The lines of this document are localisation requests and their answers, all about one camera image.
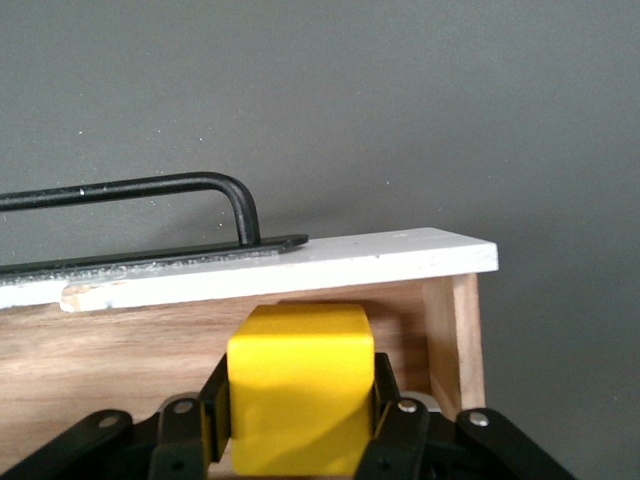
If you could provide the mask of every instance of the wooden panel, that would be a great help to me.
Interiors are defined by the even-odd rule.
[[[477,276],[425,280],[423,293],[431,390],[453,419],[485,404]]]
[[[283,255],[0,278],[0,309],[49,303],[60,303],[63,309],[74,312],[134,308],[365,286],[497,268],[494,243],[435,228],[418,228],[314,239]]]
[[[76,314],[57,305],[2,311],[0,471],[90,412],[117,408],[140,421],[165,398],[199,390],[258,304],[362,304],[401,388],[429,392],[424,291],[407,281]],[[221,467],[216,477],[231,478]]]

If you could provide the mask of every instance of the drawer handle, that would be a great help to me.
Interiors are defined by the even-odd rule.
[[[258,213],[251,192],[239,180],[221,173],[180,173],[119,182],[6,193],[0,195],[0,212],[129,200],[201,190],[217,190],[227,196],[233,207],[240,245],[260,243]]]
[[[202,190],[217,190],[224,193],[229,199],[233,207],[238,244],[200,245],[0,266],[0,276],[5,277],[4,280],[7,280],[6,277],[11,277],[11,283],[15,283],[15,277],[22,275],[29,275],[29,280],[32,280],[33,274],[64,273],[73,275],[87,269],[112,270],[123,265],[143,266],[184,261],[217,261],[229,257],[238,258],[243,255],[280,253],[308,241],[308,236],[302,234],[262,239],[256,205],[249,189],[233,177],[213,172],[181,173],[118,182],[5,193],[0,194],[0,212],[110,202]]]

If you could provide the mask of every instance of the yellow block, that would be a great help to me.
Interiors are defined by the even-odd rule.
[[[372,435],[374,344],[362,307],[258,307],[227,359],[237,474],[354,474]]]

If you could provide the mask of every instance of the wood grain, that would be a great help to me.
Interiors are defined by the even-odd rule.
[[[57,305],[2,311],[0,471],[93,411],[127,410],[140,421],[165,398],[198,391],[259,304],[363,305],[376,349],[389,354],[401,388],[429,393],[426,325],[433,319],[425,322],[424,292],[431,287],[423,282],[75,314]],[[471,390],[463,394],[477,398]],[[215,478],[233,477],[225,465],[212,468]]]
[[[423,294],[432,395],[453,419],[485,402],[477,276],[428,279]]]

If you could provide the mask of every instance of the gray wall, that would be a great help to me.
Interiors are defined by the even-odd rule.
[[[489,404],[579,477],[635,478],[639,23],[613,0],[5,1],[0,191],[215,170],[266,234],[493,240]],[[0,263],[233,236],[222,199],[184,197],[7,214]]]

